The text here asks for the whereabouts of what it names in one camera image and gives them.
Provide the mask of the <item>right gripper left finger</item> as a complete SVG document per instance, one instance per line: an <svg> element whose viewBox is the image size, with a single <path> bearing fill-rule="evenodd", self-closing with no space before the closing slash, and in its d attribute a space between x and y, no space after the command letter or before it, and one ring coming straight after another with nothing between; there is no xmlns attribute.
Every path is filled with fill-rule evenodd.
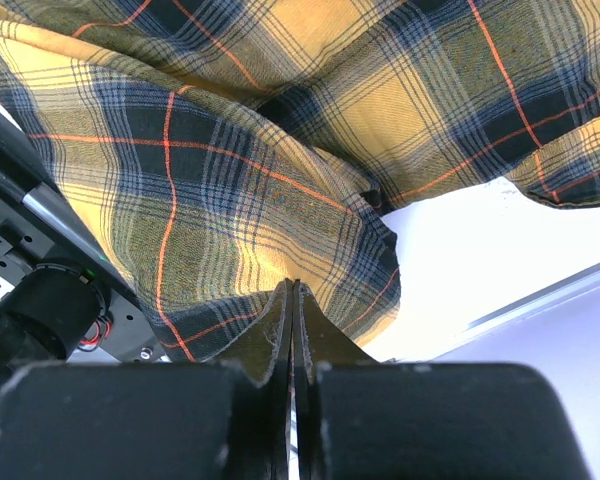
<svg viewBox="0 0 600 480"><path fill-rule="evenodd" d="M224 479L289 476L293 302L293 283L284 280L216 357L233 380Z"/></svg>

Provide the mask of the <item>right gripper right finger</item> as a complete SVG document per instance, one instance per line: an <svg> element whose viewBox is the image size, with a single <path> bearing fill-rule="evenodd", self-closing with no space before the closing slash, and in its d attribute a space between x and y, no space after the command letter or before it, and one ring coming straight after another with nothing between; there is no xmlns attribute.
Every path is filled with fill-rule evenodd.
<svg viewBox="0 0 600 480"><path fill-rule="evenodd" d="M316 372L319 363L373 364L375 360L333 324L320 309L309 287L292 287L292 359L299 477L321 479L320 425Z"/></svg>

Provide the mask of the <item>yellow plaid long sleeve shirt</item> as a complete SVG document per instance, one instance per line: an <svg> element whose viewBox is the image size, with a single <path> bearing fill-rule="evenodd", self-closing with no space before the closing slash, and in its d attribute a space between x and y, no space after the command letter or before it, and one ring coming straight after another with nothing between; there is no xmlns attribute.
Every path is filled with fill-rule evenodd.
<svg viewBox="0 0 600 480"><path fill-rule="evenodd" d="M0 105L171 359L286 278L368 340L385 214L499 177L600 206L600 1L0 1Z"/></svg>

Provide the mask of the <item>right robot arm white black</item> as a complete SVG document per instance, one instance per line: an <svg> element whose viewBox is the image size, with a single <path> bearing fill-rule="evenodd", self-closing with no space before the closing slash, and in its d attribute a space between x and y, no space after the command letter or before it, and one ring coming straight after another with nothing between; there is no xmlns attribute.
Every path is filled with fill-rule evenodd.
<svg viewBox="0 0 600 480"><path fill-rule="evenodd" d="M66 263L0 301L0 479L304 479L374 473L348 391L369 357L285 280L206 364L69 365L108 305Z"/></svg>

